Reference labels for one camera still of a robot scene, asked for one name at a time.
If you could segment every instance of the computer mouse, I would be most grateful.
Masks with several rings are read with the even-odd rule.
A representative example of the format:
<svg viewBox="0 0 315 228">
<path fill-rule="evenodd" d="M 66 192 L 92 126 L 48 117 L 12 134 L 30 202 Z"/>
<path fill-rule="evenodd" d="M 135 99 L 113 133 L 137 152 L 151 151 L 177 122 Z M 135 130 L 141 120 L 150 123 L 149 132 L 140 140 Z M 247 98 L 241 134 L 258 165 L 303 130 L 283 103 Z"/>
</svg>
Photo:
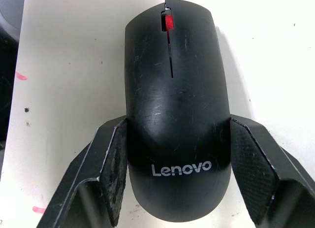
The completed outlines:
<svg viewBox="0 0 315 228">
<path fill-rule="evenodd" d="M 128 165 L 139 204 L 187 222 L 210 213 L 227 189 L 229 105 L 209 10 L 165 0 L 126 26 Z"/>
</svg>

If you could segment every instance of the textured grip pad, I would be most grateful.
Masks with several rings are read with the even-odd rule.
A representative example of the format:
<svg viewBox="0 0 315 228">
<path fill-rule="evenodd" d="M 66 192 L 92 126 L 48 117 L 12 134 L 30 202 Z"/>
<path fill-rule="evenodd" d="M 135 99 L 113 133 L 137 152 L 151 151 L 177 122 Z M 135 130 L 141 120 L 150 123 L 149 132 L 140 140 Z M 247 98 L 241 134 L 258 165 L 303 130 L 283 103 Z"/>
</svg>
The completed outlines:
<svg viewBox="0 0 315 228">
<path fill-rule="evenodd" d="M 255 224 L 260 224 L 270 205 L 277 176 L 250 129 L 231 119 L 231 163 L 246 208 Z"/>
</svg>

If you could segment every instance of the white desk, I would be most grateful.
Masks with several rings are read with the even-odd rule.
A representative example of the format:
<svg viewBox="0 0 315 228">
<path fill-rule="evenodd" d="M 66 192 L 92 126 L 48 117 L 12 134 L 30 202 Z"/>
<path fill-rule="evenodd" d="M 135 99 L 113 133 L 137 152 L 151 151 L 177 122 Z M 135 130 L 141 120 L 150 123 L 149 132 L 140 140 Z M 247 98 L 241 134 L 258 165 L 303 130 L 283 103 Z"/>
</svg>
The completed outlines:
<svg viewBox="0 0 315 228">
<path fill-rule="evenodd" d="M 35 227 L 32 208 L 47 206 L 97 127 L 125 114 L 125 26 L 163 1 L 25 0 L 16 70 L 27 80 L 14 84 L 0 228 Z M 314 0 L 189 1 L 218 27 L 231 113 L 264 124 L 315 178 Z M 197 221 L 164 222 L 136 205 L 127 179 L 119 228 L 254 227 L 234 177 Z"/>
</svg>

